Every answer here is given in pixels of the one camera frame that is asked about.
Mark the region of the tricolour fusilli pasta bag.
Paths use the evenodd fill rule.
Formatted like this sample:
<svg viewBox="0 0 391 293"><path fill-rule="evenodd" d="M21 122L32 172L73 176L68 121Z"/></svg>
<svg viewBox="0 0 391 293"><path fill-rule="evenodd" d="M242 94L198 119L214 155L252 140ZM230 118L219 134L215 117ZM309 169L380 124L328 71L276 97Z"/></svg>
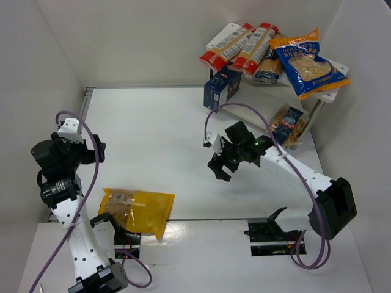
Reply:
<svg viewBox="0 0 391 293"><path fill-rule="evenodd" d="M269 122L276 142L284 148L292 147L301 135L309 116L284 104Z"/></svg>

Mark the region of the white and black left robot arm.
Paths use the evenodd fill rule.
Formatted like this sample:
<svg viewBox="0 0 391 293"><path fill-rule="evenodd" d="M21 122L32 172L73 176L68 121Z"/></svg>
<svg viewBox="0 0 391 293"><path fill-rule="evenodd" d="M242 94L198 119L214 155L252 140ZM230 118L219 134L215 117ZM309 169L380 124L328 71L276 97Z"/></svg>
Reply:
<svg viewBox="0 0 391 293"><path fill-rule="evenodd" d="M119 292L128 286L121 263L115 261L114 235L119 230L114 217L105 212L89 219L76 171L83 164L105 160L105 143L93 136L92 150L76 134L66 138L56 132L31 149L40 166L37 184L42 201L65 230L75 268L76 283L69 292Z"/></svg>

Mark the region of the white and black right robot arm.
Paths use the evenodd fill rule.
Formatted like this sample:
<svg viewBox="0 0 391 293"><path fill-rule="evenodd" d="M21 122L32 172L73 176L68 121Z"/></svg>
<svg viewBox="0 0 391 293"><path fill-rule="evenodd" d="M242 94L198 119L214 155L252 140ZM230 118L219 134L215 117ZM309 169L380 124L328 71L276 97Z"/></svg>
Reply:
<svg viewBox="0 0 391 293"><path fill-rule="evenodd" d="M283 206L267 218L268 233L273 236L310 230L331 240L357 215L352 188L346 179L332 179L312 170L270 137L255 137L243 122L228 127L224 136L208 132L203 145L214 150L208 167L217 179L229 182L231 176L223 169L233 173L241 162L248 162L271 172L309 198L310 206Z"/></svg>

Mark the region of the dark blue pasta box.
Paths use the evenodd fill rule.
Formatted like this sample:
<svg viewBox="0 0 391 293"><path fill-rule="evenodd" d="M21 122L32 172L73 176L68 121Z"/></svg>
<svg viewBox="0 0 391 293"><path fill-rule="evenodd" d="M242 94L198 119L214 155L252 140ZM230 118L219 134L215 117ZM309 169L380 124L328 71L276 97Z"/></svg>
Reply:
<svg viewBox="0 0 391 293"><path fill-rule="evenodd" d="M203 88L203 106L209 110L225 104L238 90L241 73L228 66L220 69Z"/></svg>

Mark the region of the yellow pasta bag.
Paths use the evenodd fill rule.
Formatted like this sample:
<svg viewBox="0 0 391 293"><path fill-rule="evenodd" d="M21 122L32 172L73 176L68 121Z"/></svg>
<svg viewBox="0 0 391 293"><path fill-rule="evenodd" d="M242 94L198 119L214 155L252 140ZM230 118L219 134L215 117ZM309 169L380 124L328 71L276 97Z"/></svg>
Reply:
<svg viewBox="0 0 391 293"><path fill-rule="evenodd" d="M175 195L141 190L104 188L98 213L114 216L129 232L153 234L160 240L170 216Z"/></svg>

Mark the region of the dark blue spaghetti pack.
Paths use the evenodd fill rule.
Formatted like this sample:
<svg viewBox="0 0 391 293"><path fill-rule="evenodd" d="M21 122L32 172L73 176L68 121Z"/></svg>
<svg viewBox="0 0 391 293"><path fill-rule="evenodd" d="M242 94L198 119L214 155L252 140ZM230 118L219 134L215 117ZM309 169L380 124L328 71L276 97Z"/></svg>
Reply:
<svg viewBox="0 0 391 293"><path fill-rule="evenodd" d="M281 71L282 63L277 53L272 48L269 48L259 70L254 76L254 80L264 84L276 84Z"/></svg>

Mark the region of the right red spaghetti pack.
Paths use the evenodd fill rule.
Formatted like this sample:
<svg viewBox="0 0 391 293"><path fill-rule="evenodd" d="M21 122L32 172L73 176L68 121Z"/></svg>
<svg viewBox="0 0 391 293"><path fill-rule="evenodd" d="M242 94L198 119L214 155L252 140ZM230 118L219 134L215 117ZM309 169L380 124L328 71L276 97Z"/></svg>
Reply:
<svg viewBox="0 0 391 293"><path fill-rule="evenodd" d="M261 23L244 45L235 61L228 66L251 79L259 68L261 61L268 52L269 41L279 32L276 25Z"/></svg>

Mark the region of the red spaghetti pack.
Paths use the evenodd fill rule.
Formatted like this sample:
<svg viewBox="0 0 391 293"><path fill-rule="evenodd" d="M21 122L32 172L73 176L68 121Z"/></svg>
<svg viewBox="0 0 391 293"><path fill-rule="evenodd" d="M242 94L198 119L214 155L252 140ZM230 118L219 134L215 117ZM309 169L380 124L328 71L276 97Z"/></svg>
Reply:
<svg viewBox="0 0 391 293"><path fill-rule="evenodd" d="M261 61L268 52L269 41L279 32L276 25L261 23L244 45L235 61L228 66L251 79L259 68Z"/></svg>
<svg viewBox="0 0 391 293"><path fill-rule="evenodd" d="M219 71L241 52L255 30L252 25L245 23L200 56L199 60L212 70Z"/></svg>

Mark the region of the blue orange orecchiette bag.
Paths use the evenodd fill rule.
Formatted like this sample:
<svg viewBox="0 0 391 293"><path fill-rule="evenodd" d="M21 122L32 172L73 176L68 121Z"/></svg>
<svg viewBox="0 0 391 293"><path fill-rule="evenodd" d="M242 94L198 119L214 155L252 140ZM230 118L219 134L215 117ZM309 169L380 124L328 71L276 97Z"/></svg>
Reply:
<svg viewBox="0 0 391 293"><path fill-rule="evenodd" d="M318 29L303 36L274 38L269 44L277 53L288 80L301 100L315 92L350 84L350 80L337 67L319 56Z"/></svg>

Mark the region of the left red spaghetti pack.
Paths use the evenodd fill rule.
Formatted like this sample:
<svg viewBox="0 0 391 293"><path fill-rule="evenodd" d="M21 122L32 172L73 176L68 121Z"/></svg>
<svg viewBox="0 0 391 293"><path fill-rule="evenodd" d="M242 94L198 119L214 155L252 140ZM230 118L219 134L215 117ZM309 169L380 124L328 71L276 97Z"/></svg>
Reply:
<svg viewBox="0 0 391 293"><path fill-rule="evenodd" d="M199 60L212 70L219 71L241 52L255 30L252 25L245 23L200 56Z"/></svg>

